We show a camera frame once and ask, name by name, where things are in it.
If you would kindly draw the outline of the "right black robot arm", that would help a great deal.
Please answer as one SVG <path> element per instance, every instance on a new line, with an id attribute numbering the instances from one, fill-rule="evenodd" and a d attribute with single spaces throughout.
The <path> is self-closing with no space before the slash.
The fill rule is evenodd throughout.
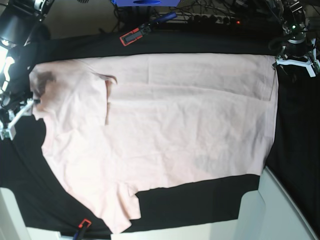
<path id="1" fill-rule="evenodd" d="M 34 65 L 21 71 L 22 48 L 39 28 L 53 5 L 52 0 L 10 0 L 0 14 L 0 138 L 13 140 L 21 117 L 32 115 L 36 101 L 29 74 Z"/>

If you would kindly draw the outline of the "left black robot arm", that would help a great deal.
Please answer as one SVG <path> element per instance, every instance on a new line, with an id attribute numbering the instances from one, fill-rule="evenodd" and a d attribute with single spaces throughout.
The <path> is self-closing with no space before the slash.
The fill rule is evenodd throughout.
<path id="1" fill-rule="evenodd" d="M 277 52 L 273 68 L 296 66 L 314 78 L 320 74 L 320 28 L 313 27 L 301 0 L 266 0 L 283 34 L 268 43 Z"/>

